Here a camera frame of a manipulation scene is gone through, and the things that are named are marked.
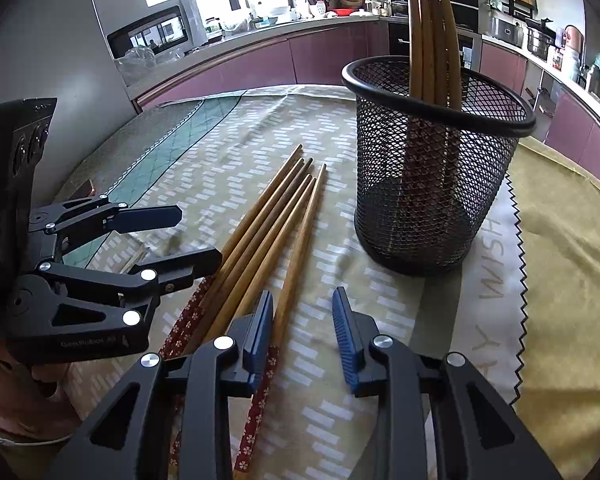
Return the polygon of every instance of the countertop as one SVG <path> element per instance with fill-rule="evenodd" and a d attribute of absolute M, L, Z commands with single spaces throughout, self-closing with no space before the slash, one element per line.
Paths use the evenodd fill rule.
<path fill-rule="evenodd" d="M 581 101 L 600 122 L 600 101 L 598 101 L 596 97 L 587 92 L 575 81 L 572 81 L 562 72 L 556 70 L 551 63 L 542 61 L 542 59 L 534 56 L 525 48 L 513 46 L 512 44 L 506 43 L 505 41 L 497 40 L 496 38 L 492 38 L 491 36 L 483 35 L 482 40 L 515 52 L 519 56 L 526 57 L 531 63 L 534 63 L 536 66 L 540 67 L 542 70 L 547 72 L 555 80 L 560 82 L 574 97 Z"/>
<path fill-rule="evenodd" d="M 225 38 L 217 43 L 202 46 L 198 50 L 193 51 L 188 56 L 182 59 L 166 62 L 157 65 L 154 70 L 145 78 L 137 83 L 126 88 L 131 99 L 137 99 L 142 94 L 148 92 L 151 88 L 167 81 L 168 79 L 178 75 L 185 70 L 188 70 L 196 65 L 204 63 L 209 59 L 217 56 L 222 56 L 227 52 L 244 48 L 254 43 L 270 40 L 277 36 L 291 34 L 293 32 L 301 32 L 311 28 L 329 27 L 330 25 L 342 25 L 345 23 L 355 22 L 376 22 L 379 16 L 346 16 L 342 18 L 314 18 L 312 20 L 299 20 L 297 22 L 283 23 L 281 25 L 273 25 L 270 27 L 260 28 L 258 30 L 250 30 L 243 34 L 237 34 L 229 38 Z"/>
<path fill-rule="evenodd" d="M 342 18 L 314 18 L 311 20 L 299 20 L 296 22 L 283 23 L 281 25 L 273 25 L 272 27 L 261 28 L 259 30 L 252 30 L 230 38 L 225 38 L 217 43 L 202 46 L 198 50 L 195 50 L 188 56 L 185 56 L 177 61 L 159 64 L 147 77 L 131 86 L 128 86 L 126 91 L 130 99 L 137 99 L 150 89 L 186 70 L 191 69 L 192 67 L 195 67 L 196 65 L 204 63 L 215 57 L 222 56 L 222 54 L 226 54 L 228 52 L 232 52 L 261 41 L 270 40 L 278 36 L 284 36 L 285 34 L 301 32 L 303 30 L 310 30 L 312 28 L 324 28 L 331 25 L 343 25 L 346 23 L 356 22 L 376 22 L 379 20 L 408 22 L 408 20 L 405 18 L 395 17 L 346 16 Z M 558 80 L 571 92 L 571 94 L 573 94 L 587 108 L 589 108 L 589 110 L 598 118 L 598 121 L 600 122 L 600 102 L 593 97 L 593 95 L 581 88 L 576 82 L 568 79 L 562 72 L 556 70 L 550 63 L 542 61 L 524 48 L 513 46 L 504 41 L 492 38 L 491 36 L 482 35 L 482 40 L 515 52 L 519 56 L 523 56 L 530 62 L 534 63 L 542 70 L 545 70 L 545 72 L 551 75 L 554 79 Z"/>

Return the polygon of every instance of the black mesh pencil cup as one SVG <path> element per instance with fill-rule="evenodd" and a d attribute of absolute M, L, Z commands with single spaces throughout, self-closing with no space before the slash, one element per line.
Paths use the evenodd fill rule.
<path fill-rule="evenodd" d="M 462 69 L 462 111 L 409 97 L 409 58 L 350 63 L 356 94 L 358 196 L 354 225 L 378 263 L 430 275 L 460 264 L 536 118 L 511 90 Z"/>

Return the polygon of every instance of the beige tablecloth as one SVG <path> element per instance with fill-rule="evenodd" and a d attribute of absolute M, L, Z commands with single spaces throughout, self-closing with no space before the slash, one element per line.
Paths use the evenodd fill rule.
<path fill-rule="evenodd" d="M 330 314 L 337 285 L 381 332 L 432 356 L 461 351 L 507 401 L 520 396 L 518 413 L 561 472 L 582 478 L 600 454 L 600 183 L 533 139 L 517 150 L 511 184 L 500 188 L 462 268 L 441 278 L 410 278 L 373 262 L 353 229 L 353 96 L 320 86 L 249 91 L 137 203 L 177 203 L 182 222 L 163 231 L 113 234 L 90 267 L 119 272 L 143 246 L 153 254 L 221 247 L 299 142 L 305 156 L 328 165 L 329 179 L 252 478 L 347 478 L 368 441 L 375 399 L 355 399 L 344 384 Z M 269 281 L 275 297 L 286 264 L 283 258 Z M 191 293 L 163 298 L 151 350 L 160 348 Z M 522 339 L 525 300 L 530 319 Z M 81 416 L 136 359 L 72 366 L 66 387 Z M 230 404 L 234 453 L 248 407 L 247 399 Z M 430 420 L 427 428 L 431 438 Z M 431 446 L 429 460 L 434 476 Z"/>

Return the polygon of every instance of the blue gripper pad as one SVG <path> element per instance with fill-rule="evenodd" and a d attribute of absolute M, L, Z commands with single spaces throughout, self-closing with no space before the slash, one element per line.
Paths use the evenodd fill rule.
<path fill-rule="evenodd" d="M 249 372 L 248 385 L 253 394 L 260 387 L 262 374 L 267 365 L 272 326 L 273 296 L 265 290 L 260 295 L 258 306 L 251 319 L 242 353 L 242 367 Z"/>
<path fill-rule="evenodd" d="M 264 291 L 253 314 L 235 319 L 227 335 L 238 345 L 237 361 L 222 372 L 230 397 L 251 397 L 262 382 L 273 325 L 273 297 Z"/>
<path fill-rule="evenodd" d="M 107 227 L 123 233 L 148 231 L 173 227 L 182 220 L 182 211 L 176 205 L 121 209 L 110 220 Z"/>
<path fill-rule="evenodd" d="M 340 361 L 346 383 L 356 397 L 379 393 L 379 384 L 386 380 L 386 369 L 369 354 L 368 346 L 379 334 L 371 316 L 353 312 L 344 288 L 333 291 L 331 302 Z"/>

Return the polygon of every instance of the patterned tablecloth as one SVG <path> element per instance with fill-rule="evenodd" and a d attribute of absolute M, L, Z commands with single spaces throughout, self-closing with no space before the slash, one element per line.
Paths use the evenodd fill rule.
<path fill-rule="evenodd" d="M 518 228 L 516 181 L 512 184 L 507 177 L 503 182 L 458 270 L 426 279 L 391 272 L 362 250 L 352 224 L 355 108 L 353 95 L 340 87 L 245 92 L 202 140 L 174 158 L 146 192 L 140 195 L 134 184 L 147 171 L 142 161 L 111 190 L 116 200 L 122 200 L 126 198 L 122 187 L 134 188 L 139 196 L 136 206 L 176 203 L 183 211 L 182 222 L 161 231 L 112 234 L 89 264 L 92 269 L 120 272 L 142 248 L 156 255 L 209 245 L 221 248 L 297 144 L 304 146 L 305 157 L 314 158 L 314 174 L 320 163 L 328 165 L 298 304 L 254 450 L 254 480 L 348 478 L 369 440 L 376 400 L 355 399 L 344 383 L 330 313 L 331 294 L 338 285 L 346 288 L 355 310 L 374 317 L 381 332 L 435 357 L 460 351 L 506 401 L 515 402 L 520 396 L 526 247 Z M 178 131 L 166 137 L 177 136 Z M 282 288 L 291 243 L 267 285 L 274 297 Z M 150 350 L 160 348 L 192 292 L 163 298 L 152 325 Z M 65 386 L 80 416 L 86 416 L 137 359 L 135 355 L 72 365 Z M 234 455 L 249 405 L 248 399 L 230 403 Z M 431 441 L 430 418 L 426 428 Z M 429 469 L 433 476 L 431 445 Z"/>

